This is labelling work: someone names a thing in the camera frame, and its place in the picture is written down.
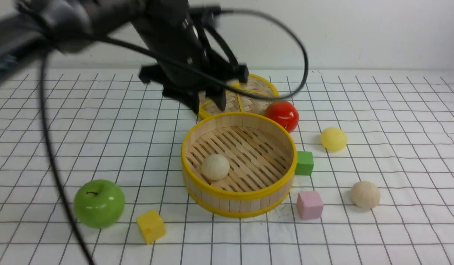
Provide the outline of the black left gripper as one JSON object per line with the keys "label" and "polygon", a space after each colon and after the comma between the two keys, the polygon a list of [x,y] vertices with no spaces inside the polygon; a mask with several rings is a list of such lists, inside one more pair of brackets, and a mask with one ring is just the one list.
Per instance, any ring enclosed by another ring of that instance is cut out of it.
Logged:
{"label": "black left gripper", "polygon": [[[132,22],[143,42],[153,52],[183,63],[222,82],[246,83],[248,68],[239,64],[226,41],[216,31],[219,5],[190,7],[187,0],[150,0],[148,11]],[[199,114],[199,93],[206,91],[224,112],[226,91],[193,74],[157,59],[156,65],[143,66],[139,78],[163,86],[163,96],[176,100]]]}

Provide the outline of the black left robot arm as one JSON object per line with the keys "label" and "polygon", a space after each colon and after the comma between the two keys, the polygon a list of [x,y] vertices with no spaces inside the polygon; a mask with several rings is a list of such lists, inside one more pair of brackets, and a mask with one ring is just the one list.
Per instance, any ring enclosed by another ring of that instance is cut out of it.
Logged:
{"label": "black left robot arm", "polygon": [[79,53],[91,40],[133,25],[152,52],[176,60],[226,84],[246,83],[239,64],[213,20],[219,6],[190,7],[187,0],[17,0],[17,12],[0,18],[0,84],[35,62],[48,47]]}

